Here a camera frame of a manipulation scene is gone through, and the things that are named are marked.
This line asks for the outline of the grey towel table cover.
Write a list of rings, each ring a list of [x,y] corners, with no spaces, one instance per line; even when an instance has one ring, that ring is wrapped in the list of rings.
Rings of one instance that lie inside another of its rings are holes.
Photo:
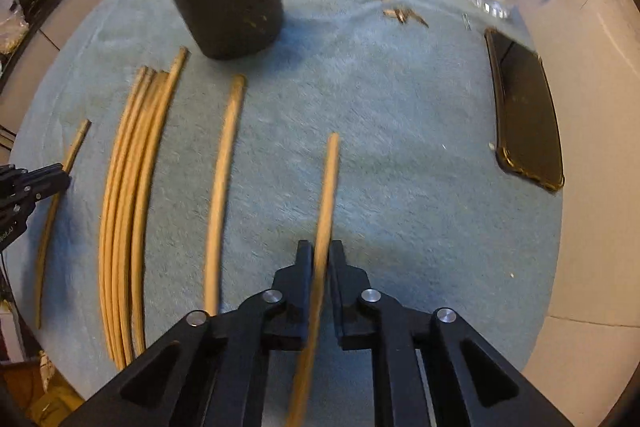
[[[337,132],[331,243],[341,242],[348,263],[402,305],[460,313],[521,373],[548,306],[562,199],[498,165],[488,20],[465,13],[461,0],[410,0],[429,28],[384,16],[380,0],[282,2],[284,24],[271,46],[218,61],[201,52],[174,0],[102,0],[40,82],[12,150],[17,167],[61,160],[91,121],[56,214],[35,329],[82,404],[122,371],[107,344],[100,283],[115,136],[140,68],[157,72],[158,88],[182,46],[189,55],[146,221],[145,350],[189,312],[205,311],[218,144],[232,79],[243,75],[215,315],[269,288],[294,263],[299,242],[314,247],[326,144]],[[40,205],[8,248],[25,317],[35,313],[47,211]],[[134,345],[132,314],[131,336]],[[258,426],[285,426],[303,349],[271,352]],[[132,361],[138,356],[134,349]],[[371,355],[343,350],[335,335],[329,257],[303,426],[377,426]]]

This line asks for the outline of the beige lower kitchen cabinets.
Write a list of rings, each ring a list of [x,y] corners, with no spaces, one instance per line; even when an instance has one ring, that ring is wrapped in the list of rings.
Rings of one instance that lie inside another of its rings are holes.
[[[80,23],[102,0],[42,0],[26,35],[1,73],[1,152],[17,129],[44,74]]]

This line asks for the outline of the black smartphone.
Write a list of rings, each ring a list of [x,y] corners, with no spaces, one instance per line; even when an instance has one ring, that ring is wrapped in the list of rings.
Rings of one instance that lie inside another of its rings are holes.
[[[495,28],[484,33],[496,108],[496,157],[503,171],[550,193],[565,183],[558,121],[534,51]]]

